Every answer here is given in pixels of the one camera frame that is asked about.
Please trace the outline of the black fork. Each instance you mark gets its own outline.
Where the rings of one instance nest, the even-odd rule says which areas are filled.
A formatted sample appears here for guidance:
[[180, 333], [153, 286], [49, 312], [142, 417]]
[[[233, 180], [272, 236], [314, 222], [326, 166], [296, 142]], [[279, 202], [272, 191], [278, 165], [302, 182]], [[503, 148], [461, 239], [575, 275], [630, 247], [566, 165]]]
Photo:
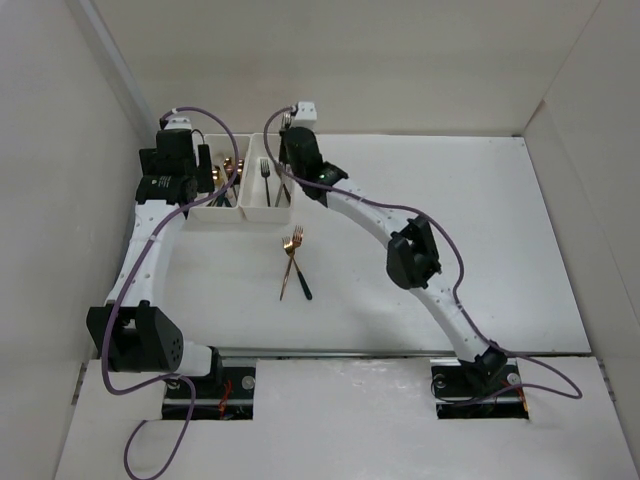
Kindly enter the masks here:
[[271, 171], [270, 171], [270, 162], [267, 158], [260, 159], [260, 173], [264, 181], [266, 204], [268, 207], [270, 207], [271, 196], [270, 196], [270, 190], [269, 190], [269, 177], [270, 177]]

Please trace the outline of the green handle gold spoon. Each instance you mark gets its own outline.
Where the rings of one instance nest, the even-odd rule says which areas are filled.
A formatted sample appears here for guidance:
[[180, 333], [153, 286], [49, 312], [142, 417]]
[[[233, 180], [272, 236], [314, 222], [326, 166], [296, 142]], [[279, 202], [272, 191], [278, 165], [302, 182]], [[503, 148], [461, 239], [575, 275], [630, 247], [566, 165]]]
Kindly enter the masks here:
[[210, 206], [211, 207], [225, 207], [225, 208], [232, 208], [232, 202], [231, 202], [231, 198], [229, 196], [229, 192], [228, 191], [224, 191], [219, 193], [215, 199], [213, 199], [210, 202]]

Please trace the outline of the copper fork diagonal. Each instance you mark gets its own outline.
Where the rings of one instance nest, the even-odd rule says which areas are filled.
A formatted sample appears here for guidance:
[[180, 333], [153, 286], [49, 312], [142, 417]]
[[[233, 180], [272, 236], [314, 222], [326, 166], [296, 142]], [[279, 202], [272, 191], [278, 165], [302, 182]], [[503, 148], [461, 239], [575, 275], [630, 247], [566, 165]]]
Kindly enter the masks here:
[[275, 206], [276, 207], [280, 207], [281, 203], [283, 201], [286, 202], [287, 206], [291, 205], [291, 193], [289, 191], [288, 185], [287, 185], [287, 175], [286, 175], [286, 166], [282, 165], [278, 162], [276, 162], [274, 164], [275, 169], [276, 169], [276, 174], [278, 176], [279, 179], [279, 187], [278, 187], [278, 191], [276, 194], [276, 201], [275, 201]]

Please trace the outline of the silver fork long handle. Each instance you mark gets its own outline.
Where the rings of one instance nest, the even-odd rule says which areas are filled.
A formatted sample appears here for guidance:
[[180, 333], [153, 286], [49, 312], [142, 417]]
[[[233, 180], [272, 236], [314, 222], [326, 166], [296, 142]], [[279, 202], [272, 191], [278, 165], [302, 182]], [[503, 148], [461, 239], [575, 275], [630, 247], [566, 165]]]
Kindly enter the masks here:
[[288, 130], [291, 127], [291, 123], [292, 123], [292, 112], [291, 111], [284, 112], [281, 119], [280, 131], [284, 132]]

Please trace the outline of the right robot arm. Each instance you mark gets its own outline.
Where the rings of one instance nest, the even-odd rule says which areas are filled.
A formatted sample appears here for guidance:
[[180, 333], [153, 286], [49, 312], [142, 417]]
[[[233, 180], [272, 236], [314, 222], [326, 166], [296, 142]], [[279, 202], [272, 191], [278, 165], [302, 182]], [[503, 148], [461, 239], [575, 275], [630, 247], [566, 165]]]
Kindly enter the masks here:
[[354, 221], [383, 245], [390, 280], [414, 295], [443, 330], [470, 395], [487, 395], [499, 382], [506, 355], [483, 340], [463, 316], [460, 302], [441, 276], [429, 220], [398, 206], [374, 206], [365, 200], [346, 172], [323, 160], [316, 135], [308, 128], [280, 131], [279, 160], [288, 166], [307, 197]]

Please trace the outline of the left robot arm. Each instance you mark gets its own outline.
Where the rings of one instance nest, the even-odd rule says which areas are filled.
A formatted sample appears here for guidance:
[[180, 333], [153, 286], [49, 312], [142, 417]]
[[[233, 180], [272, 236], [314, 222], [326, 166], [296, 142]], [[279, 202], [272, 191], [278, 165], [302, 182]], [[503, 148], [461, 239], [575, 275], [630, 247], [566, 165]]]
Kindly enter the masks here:
[[224, 373], [219, 351], [185, 339], [161, 307], [170, 257], [199, 192], [210, 193], [211, 158], [190, 127], [165, 128], [139, 152], [143, 176], [135, 193], [134, 225], [117, 280], [86, 325], [109, 372], [189, 377], [201, 396], [217, 394]]

